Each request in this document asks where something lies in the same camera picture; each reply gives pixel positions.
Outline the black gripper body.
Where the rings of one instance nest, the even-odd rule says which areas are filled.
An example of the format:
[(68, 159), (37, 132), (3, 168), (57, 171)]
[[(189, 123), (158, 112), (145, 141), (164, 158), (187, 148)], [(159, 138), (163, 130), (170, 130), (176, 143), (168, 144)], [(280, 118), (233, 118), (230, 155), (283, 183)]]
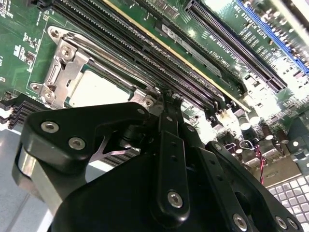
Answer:
[(225, 223), (184, 157), (140, 155), (72, 192), (53, 232), (224, 232)]

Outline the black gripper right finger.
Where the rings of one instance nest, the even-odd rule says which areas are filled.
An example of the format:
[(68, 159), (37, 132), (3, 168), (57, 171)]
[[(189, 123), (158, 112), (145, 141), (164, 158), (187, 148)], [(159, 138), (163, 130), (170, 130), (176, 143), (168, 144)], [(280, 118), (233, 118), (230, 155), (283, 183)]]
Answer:
[(187, 163), (201, 181), (198, 207), (209, 207), (213, 232), (301, 232), (293, 216), (236, 158), (217, 141), (204, 144), (183, 120), (182, 100), (173, 100)]

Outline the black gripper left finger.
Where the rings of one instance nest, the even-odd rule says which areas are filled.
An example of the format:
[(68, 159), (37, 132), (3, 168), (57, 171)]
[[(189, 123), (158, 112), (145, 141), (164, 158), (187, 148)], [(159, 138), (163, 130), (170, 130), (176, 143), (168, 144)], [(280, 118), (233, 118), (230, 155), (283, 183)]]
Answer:
[(155, 116), (135, 102), (30, 114), (15, 165), (26, 189), (56, 215), (75, 190), (140, 155), (184, 157), (173, 98)]

